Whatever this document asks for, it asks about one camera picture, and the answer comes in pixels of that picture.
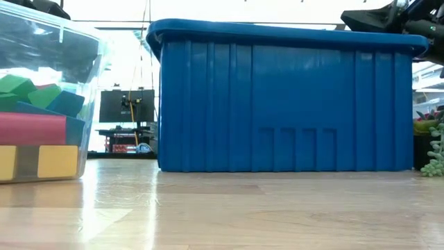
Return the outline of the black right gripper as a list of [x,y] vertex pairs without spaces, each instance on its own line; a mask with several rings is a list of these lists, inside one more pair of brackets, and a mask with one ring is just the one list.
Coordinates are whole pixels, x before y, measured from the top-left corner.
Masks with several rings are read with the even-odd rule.
[[344,10],[341,20],[351,31],[424,35],[419,23],[424,15],[424,0],[393,0],[372,10]]

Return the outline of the large blue plastic bin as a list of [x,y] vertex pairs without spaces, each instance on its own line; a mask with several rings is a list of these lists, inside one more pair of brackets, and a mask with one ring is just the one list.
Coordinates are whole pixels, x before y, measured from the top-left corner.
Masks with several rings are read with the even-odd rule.
[[164,172],[373,172],[413,166],[419,35],[162,19]]

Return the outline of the potted succulent plant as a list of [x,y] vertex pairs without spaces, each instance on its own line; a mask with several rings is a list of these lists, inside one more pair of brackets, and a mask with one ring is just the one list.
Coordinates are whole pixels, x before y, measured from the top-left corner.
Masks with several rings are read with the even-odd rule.
[[444,106],[413,121],[413,167],[422,176],[444,176]]

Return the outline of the clear plastic block container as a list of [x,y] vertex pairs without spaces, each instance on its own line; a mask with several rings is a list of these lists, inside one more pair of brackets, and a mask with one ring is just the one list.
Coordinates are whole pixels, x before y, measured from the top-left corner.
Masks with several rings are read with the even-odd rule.
[[0,184],[60,181],[83,175],[105,52],[105,42],[94,28],[0,0],[0,78],[12,74],[31,79],[35,86],[55,83],[62,91],[85,98],[81,111],[74,117],[85,122],[81,145],[75,145],[76,175],[39,178],[37,165],[42,145],[20,145],[16,146],[14,179]]

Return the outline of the black monitor screen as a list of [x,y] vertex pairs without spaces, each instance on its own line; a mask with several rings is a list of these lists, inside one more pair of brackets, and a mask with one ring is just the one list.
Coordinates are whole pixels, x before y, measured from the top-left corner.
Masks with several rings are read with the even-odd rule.
[[99,121],[103,123],[153,122],[154,100],[154,90],[102,91]]

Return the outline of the dark background table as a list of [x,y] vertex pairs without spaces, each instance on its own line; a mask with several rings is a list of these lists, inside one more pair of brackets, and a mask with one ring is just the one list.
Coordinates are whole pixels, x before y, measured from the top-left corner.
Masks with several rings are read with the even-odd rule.
[[99,129],[99,135],[105,137],[106,153],[136,153],[140,143],[150,144],[154,139],[152,132],[135,128]]

